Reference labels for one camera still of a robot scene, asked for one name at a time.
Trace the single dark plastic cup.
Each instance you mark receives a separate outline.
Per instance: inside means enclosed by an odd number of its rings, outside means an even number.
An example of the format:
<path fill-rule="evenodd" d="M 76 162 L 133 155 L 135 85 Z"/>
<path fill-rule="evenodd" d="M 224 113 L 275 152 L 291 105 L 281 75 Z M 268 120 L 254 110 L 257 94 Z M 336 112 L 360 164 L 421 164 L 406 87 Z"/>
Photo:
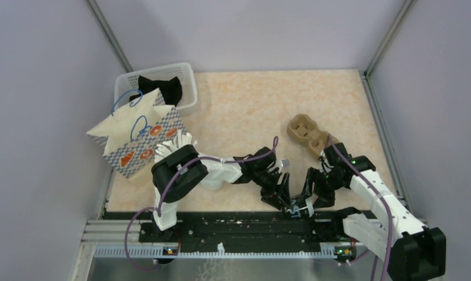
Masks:
<path fill-rule="evenodd" d="M 290 206 L 285 209 L 285 214 L 291 219 L 303 218 L 303 201 L 297 199 L 291 200 Z"/>

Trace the brown pulp cup carrier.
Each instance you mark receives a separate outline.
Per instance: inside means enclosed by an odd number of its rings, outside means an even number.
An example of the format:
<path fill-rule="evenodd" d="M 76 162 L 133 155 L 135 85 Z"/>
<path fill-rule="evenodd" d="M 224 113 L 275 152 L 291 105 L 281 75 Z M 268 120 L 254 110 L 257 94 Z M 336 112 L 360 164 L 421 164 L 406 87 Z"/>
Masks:
<path fill-rule="evenodd" d="M 328 131 L 323 131 L 318 124 L 306 114 L 295 115 L 286 128 L 288 136 L 303 145 L 315 158 L 320 158 L 323 150 L 340 141 Z"/>

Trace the stack of white lids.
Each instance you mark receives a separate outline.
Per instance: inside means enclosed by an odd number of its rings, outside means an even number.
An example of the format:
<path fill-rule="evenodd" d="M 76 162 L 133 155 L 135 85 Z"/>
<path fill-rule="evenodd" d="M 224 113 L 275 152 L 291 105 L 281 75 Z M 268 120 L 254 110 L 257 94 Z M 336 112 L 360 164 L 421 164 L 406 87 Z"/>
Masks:
<path fill-rule="evenodd" d="M 207 190 L 210 191 L 217 191 L 220 190 L 223 187 L 224 181 L 222 180 L 209 180 L 209 179 L 203 179 L 200 184 L 206 188 Z"/>

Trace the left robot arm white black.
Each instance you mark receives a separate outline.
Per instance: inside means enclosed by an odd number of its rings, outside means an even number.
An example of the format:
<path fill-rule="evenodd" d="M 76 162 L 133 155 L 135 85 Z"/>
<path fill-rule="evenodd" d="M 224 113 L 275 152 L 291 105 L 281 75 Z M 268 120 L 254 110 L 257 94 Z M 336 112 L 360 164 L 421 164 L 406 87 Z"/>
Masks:
<path fill-rule="evenodd" d="M 204 155 L 193 145 L 168 153 L 151 168 L 156 196 L 153 235 L 161 242 L 174 237 L 179 201 L 197 185 L 216 191 L 225 183 L 254 182 L 262 188 L 264 198 L 274 198 L 282 169 L 288 166 L 289 160 L 277 159 L 268 147 L 253 155 L 229 158 Z"/>

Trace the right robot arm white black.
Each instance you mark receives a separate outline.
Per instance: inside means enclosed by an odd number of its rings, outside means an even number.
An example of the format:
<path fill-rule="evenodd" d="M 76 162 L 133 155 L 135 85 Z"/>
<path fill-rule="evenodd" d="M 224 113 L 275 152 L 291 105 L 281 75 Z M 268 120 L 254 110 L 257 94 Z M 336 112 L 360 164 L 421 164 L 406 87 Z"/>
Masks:
<path fill-rule="evenodd" d="M 338 241 L 353 238 L 382 260 L 380 280 L 429 280 L 445 274 L 445 234 L 413 215 L 367 157 L 351 157 L 342 143 L 334 142 L 326 142 L 319 155 L 326 166 L 308 170 L 302 194 L 291 201 L 292 218 L 312 217 L 316 208 L 332 205 L 337 189 L 347 187 L 368 204 L 380 225 L 354 207 L 344 208 L 336 212 L 331 235 Z"/>

